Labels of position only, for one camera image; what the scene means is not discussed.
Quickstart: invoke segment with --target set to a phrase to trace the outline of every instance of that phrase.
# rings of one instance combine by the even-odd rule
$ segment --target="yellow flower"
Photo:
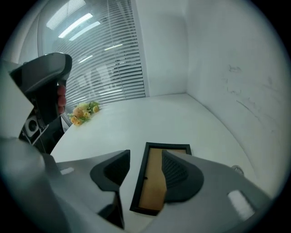
[[[77,121],[77,118],[75,116],[71,117],[71,122],[74,124]]]
[[[98,111],[99,111],[99,107],[98,106],[93,107],[93,112],[98,112]]]
[[[86,118],[90,118],[90,113],[88,113],[88,112],[84,112],[84,117],[86,117]]]
[[[82,121],[77,120],[75,125],[76,125],[76,126],[80,126],[81,124],[82,124]]]

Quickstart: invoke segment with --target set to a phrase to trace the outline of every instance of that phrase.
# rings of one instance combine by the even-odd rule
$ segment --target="hand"
[[[58,86],[58,107],[59,107],[59,113],[62,114],[65,111],[65,104],[67,103],[67,100],[65,98],[65,86],[61,85]]]

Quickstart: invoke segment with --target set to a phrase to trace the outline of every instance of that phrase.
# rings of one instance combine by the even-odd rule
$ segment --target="flower bouquet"
[[[96,113],[99,111],[99,103],[97,102],[90,102],[90,103],[80,103],[78,104],[73,113],[68,114],[70,121],[75,126],[80,126],[84,122],[90,120],[91,114]]]

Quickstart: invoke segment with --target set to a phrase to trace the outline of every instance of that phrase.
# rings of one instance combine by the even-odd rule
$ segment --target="black picture frame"
[[[191,153],[191,148],[189,144],[164,144],[164,143],[153,143],[153,142],[147,142],[145,144],[145,152],[142,158],[142,162],[140,166],[140,173],[137,178],[137,183],[136,183],[135,192],[133,194],[133,198],[131,201],[130,210],[137,213],[156,216],[160,211],[139,207],[140,196],[141,196],[145,174],[146,174],[146,166],[147,166],[149,152],[151,148],[169,149],[169,150],[180,149],[180,150],[186,150],[186,153],[188,155],[192,155],[192,153]]]

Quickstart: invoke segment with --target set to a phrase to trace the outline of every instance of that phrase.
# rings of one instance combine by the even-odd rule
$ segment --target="black rubber pad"
[[[91,179],[103,191],[119,192],[130,168],[130,150],[97,164],[90,171]]]
[[[114,202],[104,207],[98,215],[106,219],[108,222],[124,229],[122,206],[119,197],[116,196]]]
[[[166,150],[162,151],[162,171],[167,186],[165,203],[187,201],[202,188],[202,171]]]

